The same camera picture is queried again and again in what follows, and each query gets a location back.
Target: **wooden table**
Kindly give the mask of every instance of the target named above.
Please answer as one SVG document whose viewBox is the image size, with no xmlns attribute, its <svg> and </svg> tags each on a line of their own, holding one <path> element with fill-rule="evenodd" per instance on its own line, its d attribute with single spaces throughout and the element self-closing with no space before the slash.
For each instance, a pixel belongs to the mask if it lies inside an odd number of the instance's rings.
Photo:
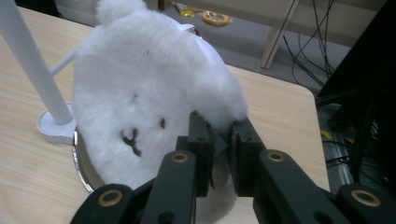
<svg viewBox="0 0 396 224">
<path fill-rule="evenodd" d="M 49 66 L 91 27 L 21 9 Z M 229 67 L 243 86 L 249 118 L 268 148 L 288 152 L 321 188 L 328 178 L 312 94 L 299 86 Z M 73 64 L 56 76 L 72 100 Z M 88 197 L 72 148 L 46 142 L 35 123 L 45 110 L 28 77 L 0 37 L 0 223 L 69 223 Z M 219 223 L 257 223 L 251 199 L 238 200 Z"/>
</svg>

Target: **black stitched eye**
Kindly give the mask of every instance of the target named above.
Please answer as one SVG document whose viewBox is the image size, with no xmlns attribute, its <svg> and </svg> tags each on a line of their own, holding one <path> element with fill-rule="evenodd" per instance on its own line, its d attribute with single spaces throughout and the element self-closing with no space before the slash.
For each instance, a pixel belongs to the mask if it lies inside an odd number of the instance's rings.
<svg viewBox="0 0 396 224">
<path fill-rule="evenodd" d="M 162 119 L 161 119 L 161 122 L 160 122 L 160 126 L 161 126 L 163 129 L 165 129 L 165 124 L 166 124 L 165 119 L 162 118 Z"/>
<path fill-rule="evenodd" d="M 133 152 L 136 156 L 140 157 L 140 155 L 142 155 L 142 151 L 139 150 L 139 149 L 137 149 L 137 146 L 136 146 L 136 138 L 137 138 L 137 135 L 138 135 L 138 134 L 139 134 L 139 131 L 138 131 L 137 129 L 133 129 L 133 130 L 132 130 L 132 139 L 129 139 L 128 137 L 126 137 L 126 136 L 124 135 L 123 130 L 121 131 L 122 141 L 123 141 L 126 145 L 128 145 L 128 146 L 130 146 L 130 147 L 132 148 L 132 152 Z"/>
</svg>

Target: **stuffed animal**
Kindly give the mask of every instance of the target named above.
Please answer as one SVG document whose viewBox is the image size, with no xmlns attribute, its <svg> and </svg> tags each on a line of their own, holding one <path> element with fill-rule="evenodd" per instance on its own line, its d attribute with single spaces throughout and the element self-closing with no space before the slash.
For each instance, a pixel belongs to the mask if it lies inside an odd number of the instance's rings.
<svg viewBox="0 0 396 224">
<path fill-rule="evenodd" d="M 235 77 L 185 25 L 141 0 L 101 0 L 97 17 L 101 24 L 76 51 L 73 109 L 105 183 L 136 189 L 155 177 L 177 137 L 188 135 L 192 111 L 220 133 L 246 118 Z M 233 206 L 226 155 L 213 178 L 216 189 L 197 199 L 197 223 L 213 223 Z"/>
</svg>

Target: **wire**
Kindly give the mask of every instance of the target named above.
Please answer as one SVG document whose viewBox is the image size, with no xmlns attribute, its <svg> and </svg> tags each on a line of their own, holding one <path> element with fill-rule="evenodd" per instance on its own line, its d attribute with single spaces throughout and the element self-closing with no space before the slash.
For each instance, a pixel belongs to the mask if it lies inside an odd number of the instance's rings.
<svg viewBox="0 0 396 224">
<path fill-rule="evenodd" d="M 335 142 L 335 141 L 324 140 L 324 141 L 322 141 L 322 143 L 331 143 L 331 144 L 336 144 L 336 145 L 339 145 L 339 146 L 342 146 L 342 147 L 352 148 L 352 145 L 345 144 L 345 143 L 340 143 L 340 142 Z"/>
<path fill-rule="evenodd" d="M 302 85 L 296 78 L 295 74 L 294 74 L 294 65 L 297 64 L 301 69 L 303 69 L 312 79 L 314 79 L 320 86 L 323 86 L 324 83 L 318 79 L 311 71 L 309 71 L 308 68 L 306 68 L 306 66 L 300 62 L 300 60 L 298 60 L 298 55 L 300 53 L 298 53 L 297 55 L 294 55 L 294 53 L 291 51 L 291 48 L 289 46 L 289 42 L 286 39 L 286 37 L 283 35 L 283 39 L 285 40 L 286 46 L 288 48 L 289 54 L 291 56 L 291 58 L 293 59 L 293 64 L 291 65 L 291 74 L 294 78 L 294 80 L 299 84 Z"/>
<path fill-rule="evenodd" d="M 342 157 L 326 160 L 326 163 L 333 163 L 333 162 L 347 163 L 349 162 L 349 156 L 342 156 Z"/>
<path fill-rule="evenodd" d="M 303 71 L 305 71 L 314 81 L 316 81 L 319 86 L 324 86 L 324 83 L 318 79 L 299 59 L 298 57 L 300 56 L 300 54 L 302 54 L 304 56 L 304 58 L 311 64 L 313 64 L 316 68 L 320 69 L 321 71 L 325 72 L 327 75 L 327 78 L 329 78 L 332 75 L 332 71 L 334 70 L 334 68 L 330 65 L 329 63 L 329 59 L 327 56 L 327 31 L 328 31 L 328 25 L 329 25 L 329 17 L 330 17 L 330 9 L 332 8 L 332 4 L 333 4 L 334 0 L 329 0 L 328 2 L 328 6 L 327 6 L 327 11 L 326 14 L 324 15 L 324 17 L 319 21 L 318 19 L 318 11 L 317 11 L 317 5 L 315 0 L 313 0 L 313 8 L 314 8 L 314 12 L 315 12 L 315 22 L 317 25 L 317 29 L 315 30 L 315 32 L 310 36 L 310 38 L 305 42 L 305 44 L 302 46 L 301 45 L 301 38 L 300 35 L 298 35 L 298 45 L 299 45 L 299 52 L 294 55 L 294 53 L 291 51 L 289 43 L 286 39 L 285 36 L 283 36 L 283 39 L 285 40 L 286 46 L 288 48 L 289 54 L 291 56 L 291 58 L 293 59 L 293 64 L 291 66 L 291 74 L 292 77 L 294 78 L 294 80 L 296 81 L 296 83 L 298 83 L 299 85 L 302 85 L 298 80 L 297 77 L 294 74 L 294 66 L 295 64 L 297 64 L 301 69 L 303 69 Z M 322 37 L 322 33 L 320 31 L 320 27 L 322 26 L 323 22 L 325 22 L 325 31 L 324 31 L 324 38 Z M 314 38 L 314 36 L 318 34 L 318 41 L 319 41 L 319 48 L 320 48 L 320 52 L 323 56 L 323 60 L 324 60 L 324 68 L 320 67 L 319 65 L 313 63 L 311 60 L 308 59 L 308 57 L 304 54 L 304 48 L 308 45 L 309 42 L 311 42 L 311 40 Z"/>
</svg>

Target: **black cable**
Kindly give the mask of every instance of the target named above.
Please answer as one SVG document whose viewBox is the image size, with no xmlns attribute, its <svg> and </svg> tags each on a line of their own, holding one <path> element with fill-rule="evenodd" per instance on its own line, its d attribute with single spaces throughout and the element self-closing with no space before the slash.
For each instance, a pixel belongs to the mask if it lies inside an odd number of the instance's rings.
<svg viewBox="0 0 396 224">
<path fill-rule="evenodd" d="M 337 157 L 337 158 L 326 160 L 326 164 L 333 163 L 333 162 L 347 163 L 347 162 L 349 162 L 349 156 L 342 156 L 342 157 Z"/>
<path fill-rule="evenodd" d="M 332 143 L 332 144 L 340 145 L 340 146 L 343 146 L 343 147 L 352 148 L 352 145 L 345 144 L 345 143 L 340 143 L 340 142 L 335 142 L 335 141 L 324 140 L 324 141 L 322 141 L 322 143 Z"/>
<path fill-rule="evenodd" d="M 316 3 L 315 3 L 315 0 L 313 0 L 313 5 L 314 5 L 314 12 L 315 12 L 315 18 L 316 18 L 317 29 L 316 29 L 316 31 L 310 36 L 310 38 L 309 38 L 308 41 L 304 44 L 303 47 L 301 47 L 300 35 L 298 35 L 298 37 L 299 37 L 298 42 L 299 42 L 299 49 L 300 49 L 300 51 L 299 51 L 296 55 L 294 55 L 294 54 L 292 53 L 292 51 L 291 51 L 291 49 L 290 49 L 290 46 L 289 46 L 289 43 L 288 43 L 286 37 L 283 36 L 283 38 L 284 38 L 284 40 L 285 40 L 285 43 L 286 43 L 286 46 L 288 47 L 288 51 L 289 51 L 289 53 L 290 53 L 290 56 L 291 56 L 291 58 L 293 59 L 293 64 L 292 64 L 292 66 L 291 66 L 291 74 L 292 74 L 294 80 L 295 80 L 298 84 L 300 84 L 300 85 L 302 85 L 302 84 L 297 80 L 297 78 L 296 78 L 296 76 L 295 76 L 295 74 L 294 74 L 294 65 L 295 65 L 295 64 L 297 64 L 300 68 L 302 68 L 303 71 L 305 71 L 311 78 L 313 78 L 320 86 L 324 86 L 324 83 L 323 83 L 320 79 L 318 79 L 311 71 L 309 71 L 309 69 L 308 69 L 306 66 L 304 66 L 304 64 L 301 63 L 300 60 L 298 60 L 298 57 L 299 57 L 300 53 L 303 54 L 303 56 L 304 56 L 311 64 L 313 64 L 315 67 L 317 67 L 317 68 L 319 68 L 320 70 L 322 70 L 323 72 L 325 72 L 326 75 L 327 75 L 327 78 L 329 78 L 330 75 L 332 74 L 333 68 L 332 68 L 332 66 L 330 65 L 329 60 L 328 60 L 328 57 L 327 57 L 327 30 L 328 30 L 328 24 L 329 24 L 330 9 L 332 8 L 333 2 L 334 2 L 333 0 L 329 0 L 327 12 L 326 12 L 325 16 L 322 18 L 322 20 L 319 22 L 319 21 L 318 21 L 318 12 L 317 12 L 317 8 L 316 8 Z M 323 41 L 322 34 L 321 34 L 321 31 L 320 31 L 320 26 L 321 26 L 322 23 L 325 22 L 325 21 L 326 21 L 325 39 L 324 39 L 324 41 Z M 323 56 L 323 58 L 324 58 L 324 62 L 325 62 L 325 68 L 324 68 L 324 69 L 321 68 L 320 66 L 318 66 L 317 64 L 313 63 L 312 61 L 310 61 L 310 60 L 306 57 L 306 55 L 304 54 L 304 52 L 303 52 L 303 49 L 304 49 L 304 48 L 307 46 L 307 44 L 312 40 L 312 38 L 316 35 L 316 33 L 318 33 L 318 36 L 319 36 L 319 48 L 320 48 L 321 54 L 322 54 L 322 56 Z"/>
<path fill-rule="evenodd" d="M 306 68 L 305 65 L 304 65 L 303 63 L 301 63 L 301 62 L 298 60 L 298 54 L 297 54 L 297 56 L 294 55 L 294 53 L 291 51 L 291 48 L 290 48 L 290 46 L 289 46 L 289 42 L 288 42 L 288 40 L 286 39 L 286 37 L 285 37 L 284 35 L 283 35 L 283 39 L 284 39 L 285 44 L 286 44 L 286 46 L 287 46 L 287 48 L 288 48 L 289 54 L 290 54 L 291 58 L 293 59 L 293 64 L 292 64 L 292 66 L 291 66 L 291 74 L 292 74 L 294 80 L 295 80 L 298 84 L 302 85 L 302 84 L 297 80 L 296 76 L 294 75 L 294 65 L 297 64 L 297 65 L 298 65 L 301 69 L 303 69 L 312 79 L 314 79 L 320 86 L 323 86 L 324 83 L 323 83 L 320 79 L 318 79 L 311 71 L 309 71 L 309 69 Z"/>
</svg>

